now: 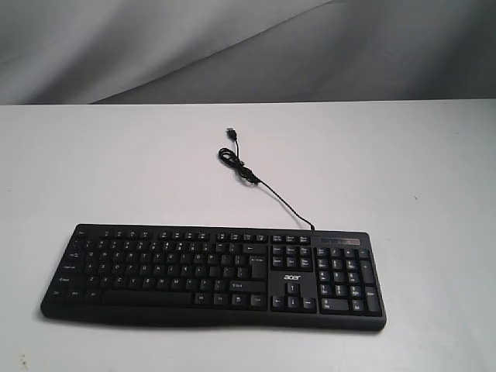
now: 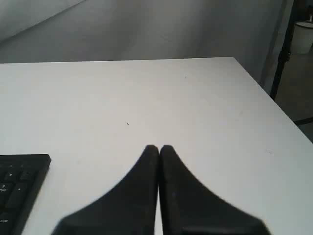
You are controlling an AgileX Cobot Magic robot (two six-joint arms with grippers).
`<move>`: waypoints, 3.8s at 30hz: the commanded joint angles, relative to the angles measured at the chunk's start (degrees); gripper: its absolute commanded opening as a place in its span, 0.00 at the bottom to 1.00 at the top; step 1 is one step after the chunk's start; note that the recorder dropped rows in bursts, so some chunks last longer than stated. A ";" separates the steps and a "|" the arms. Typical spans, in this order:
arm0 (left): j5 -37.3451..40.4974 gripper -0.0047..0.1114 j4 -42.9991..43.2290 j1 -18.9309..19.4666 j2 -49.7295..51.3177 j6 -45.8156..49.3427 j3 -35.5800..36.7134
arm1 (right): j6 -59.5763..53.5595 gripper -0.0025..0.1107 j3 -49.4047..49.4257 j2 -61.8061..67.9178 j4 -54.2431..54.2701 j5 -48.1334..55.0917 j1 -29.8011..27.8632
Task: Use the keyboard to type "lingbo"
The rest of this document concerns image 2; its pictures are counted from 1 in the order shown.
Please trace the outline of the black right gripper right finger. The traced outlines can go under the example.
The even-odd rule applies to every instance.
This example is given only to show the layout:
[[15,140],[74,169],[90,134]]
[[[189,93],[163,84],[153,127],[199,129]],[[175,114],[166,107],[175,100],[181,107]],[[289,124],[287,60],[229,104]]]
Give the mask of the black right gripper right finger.
[[204,186],[171,145],[160,151],[159,197],[165,235],[268,235],[266,225]]

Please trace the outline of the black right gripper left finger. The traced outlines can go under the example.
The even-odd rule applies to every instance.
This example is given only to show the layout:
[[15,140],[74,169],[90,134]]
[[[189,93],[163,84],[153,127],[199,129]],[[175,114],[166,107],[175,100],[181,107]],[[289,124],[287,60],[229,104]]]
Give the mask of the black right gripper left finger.
[[53,234],[154,234],[158,173],[158,148],[148,145],[116,186],[98,200],[60,220]]

